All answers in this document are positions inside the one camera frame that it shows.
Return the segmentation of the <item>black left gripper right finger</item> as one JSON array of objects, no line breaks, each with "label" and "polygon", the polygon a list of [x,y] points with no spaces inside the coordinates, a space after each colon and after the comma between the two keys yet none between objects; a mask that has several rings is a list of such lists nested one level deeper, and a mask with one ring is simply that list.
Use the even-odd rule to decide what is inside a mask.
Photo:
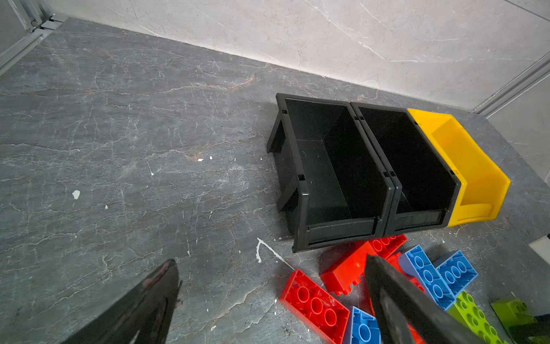
[{"label": "black left gripper right finger", "polygon": [[409,327],[425,343],[483,342],[383,258],[367,256],[365,279],[382,342],[414,343]]}]

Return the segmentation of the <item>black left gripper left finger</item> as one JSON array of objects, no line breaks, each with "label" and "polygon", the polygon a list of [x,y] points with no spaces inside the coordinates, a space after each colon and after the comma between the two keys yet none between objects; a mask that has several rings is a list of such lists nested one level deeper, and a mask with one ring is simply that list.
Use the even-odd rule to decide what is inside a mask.
[{"label": "black left gripper left finger", "polygon": [[168,259],[104,313],[64,342],[164,343],[179,290],[176,261]]}]

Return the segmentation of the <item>green long lego brick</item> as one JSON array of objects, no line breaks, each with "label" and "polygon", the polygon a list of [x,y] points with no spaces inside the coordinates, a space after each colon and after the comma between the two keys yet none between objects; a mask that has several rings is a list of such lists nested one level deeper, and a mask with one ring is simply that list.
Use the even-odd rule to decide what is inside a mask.
[{"label": "green long lego brick", "polygon": [[455,303],[447,310],[447,313],[469,328],[485,343],[506,343],[499,338],[496,329],[488,323],[484,312],[477,307],[474,298],[466,291],[457,295]]}]

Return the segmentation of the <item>blue square lego brick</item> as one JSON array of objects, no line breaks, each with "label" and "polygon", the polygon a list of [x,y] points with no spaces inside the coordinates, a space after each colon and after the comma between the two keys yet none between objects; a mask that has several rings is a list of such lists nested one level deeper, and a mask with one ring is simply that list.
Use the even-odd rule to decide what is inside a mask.
[{"label": "blue square lego brick", "polygon": [[478,277],[478,272],[461,250],[448,252],[434,263],[434,267],[455,297]]}]

